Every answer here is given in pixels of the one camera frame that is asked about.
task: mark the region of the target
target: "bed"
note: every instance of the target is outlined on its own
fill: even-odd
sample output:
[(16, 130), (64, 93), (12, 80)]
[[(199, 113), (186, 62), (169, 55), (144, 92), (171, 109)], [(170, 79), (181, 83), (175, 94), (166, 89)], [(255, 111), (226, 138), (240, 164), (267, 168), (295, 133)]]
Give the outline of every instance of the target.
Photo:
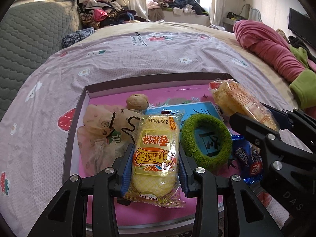
[(62, 38), (81, 29), (76, 0), (38, 1), (10, 8), (0, 22), (0, 120), (24, 81)]
[[(63, 184), (68, 132), (57, 122), (76, 107), (84, 86), (138, 75), (195, 71), (229, 73), (260, 101), (278, 109), (297, 108), (287, 82), (241, 48), (231, 33), (167, 22), (99, 29), (50, 56), (26, 80), (0, 123), (0, 171), (9, 189), (0, 195), (0, 213), (12, 231), (18, 237), (27, 236)], [(306, 149), (288, 132), (282, 139)], [(282, 226), (288, 213), (277, 203), (272, 205), (270, 212)]]

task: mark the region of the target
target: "plastic wrapper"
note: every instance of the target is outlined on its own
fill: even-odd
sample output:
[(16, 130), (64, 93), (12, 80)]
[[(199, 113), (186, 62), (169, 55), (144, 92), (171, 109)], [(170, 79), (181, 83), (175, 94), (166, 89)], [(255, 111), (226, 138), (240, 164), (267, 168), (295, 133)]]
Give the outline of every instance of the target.
[(132, 180), (124, 198), (183, 208), (178, 179), (180, 123), (184, 113), (140, 115), (132, 160)]
[(215, 103), (227, 116), (230, 117), (239, 112), (279, 131), (271, 112), (233, 79), (212, 81), (209, 84), (209, 90), (213, 94)]
[(233, 135), (233, 156), (241, 169), (241, 177), (248, 185), (262, 179), (262, 158), (258, 148), (248, 142), (242, 135)]

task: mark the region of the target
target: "blue gripper pad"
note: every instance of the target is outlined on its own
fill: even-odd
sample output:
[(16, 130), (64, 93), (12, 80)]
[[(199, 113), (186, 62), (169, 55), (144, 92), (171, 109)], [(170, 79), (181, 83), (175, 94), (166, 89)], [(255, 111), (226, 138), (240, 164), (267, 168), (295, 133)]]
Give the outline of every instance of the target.
[(187, 196), (187, 193), (189, 191), (188, 178), (184, 170), (181, 156), (179, 156), (179, 180), (181, 184), (181, 189), (184, 192), (185, 196)]
[(132, 162), (133, 162), (133, 154), (134, 154), (134, 146), (131, 150), (131, 153), (128, 157), (126, 167), (124, 169), (124, 173), (122, 175), (122, 186), (121, 186), (121, 195), (122, 197), (125, 195), (125, 193), (128, 191), (128, 188), (131, 183), (132, 178)]

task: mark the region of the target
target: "fuzzy green scrunchie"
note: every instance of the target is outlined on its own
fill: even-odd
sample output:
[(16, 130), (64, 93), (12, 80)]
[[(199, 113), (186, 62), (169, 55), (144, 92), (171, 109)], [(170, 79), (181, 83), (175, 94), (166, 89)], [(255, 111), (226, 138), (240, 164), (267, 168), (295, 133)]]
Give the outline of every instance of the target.
[[(194, 130), (199, 126), (208, 127), (215, 131), (221, 142), (221, 150), (218, 155), (208, 157), (198, 148)], [(185, 121), (181, 130), (181, 144), (187, 156), (194, 158), (198, 166), (209, 171), (214, 171), (224, 165), (232, 152), (232, 138), (227, 127), (221, 120), (207, 114), (194, 114)]]

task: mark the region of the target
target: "yellow snack package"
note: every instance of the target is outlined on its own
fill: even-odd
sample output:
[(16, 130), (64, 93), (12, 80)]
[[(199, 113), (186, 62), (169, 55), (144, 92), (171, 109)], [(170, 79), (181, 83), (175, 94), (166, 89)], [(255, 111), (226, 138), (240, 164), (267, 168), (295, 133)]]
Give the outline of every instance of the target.
[(239, 112), (273, 130), (279, 131), (279, 126), (271, 112), (240, 83), (233, 79), (215, 80), (210, 82), (209, 90), (213, 94), (215, 103), (227, 116), (230, 117)]
[(125, 199), (183, 208), (178, 180), (180, 123), (183, 113), (140, 115), (132, 161), (132, 180)]

